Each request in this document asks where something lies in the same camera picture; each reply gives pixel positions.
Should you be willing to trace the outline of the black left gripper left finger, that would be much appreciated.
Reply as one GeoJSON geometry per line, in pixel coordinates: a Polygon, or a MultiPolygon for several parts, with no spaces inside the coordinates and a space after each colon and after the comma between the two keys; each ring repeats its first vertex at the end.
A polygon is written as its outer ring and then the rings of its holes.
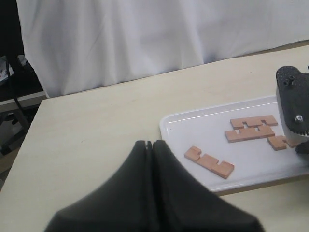
{"type": "Polygon", "coordinates": [[[59,210],[47,232],[153,232],[155,198],[151,142],[137,141],[98,189],[59,210]]]}

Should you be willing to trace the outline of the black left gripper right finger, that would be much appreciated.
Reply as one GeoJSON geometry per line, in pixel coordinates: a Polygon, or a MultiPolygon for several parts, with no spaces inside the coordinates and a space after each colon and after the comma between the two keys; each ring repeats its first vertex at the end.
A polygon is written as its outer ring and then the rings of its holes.
{"type": "Polygon", "coordinates": [[[165,141],[152,148],[154,198],[162,232],[262,232],[259,220],[202,186],[165,141]]]}

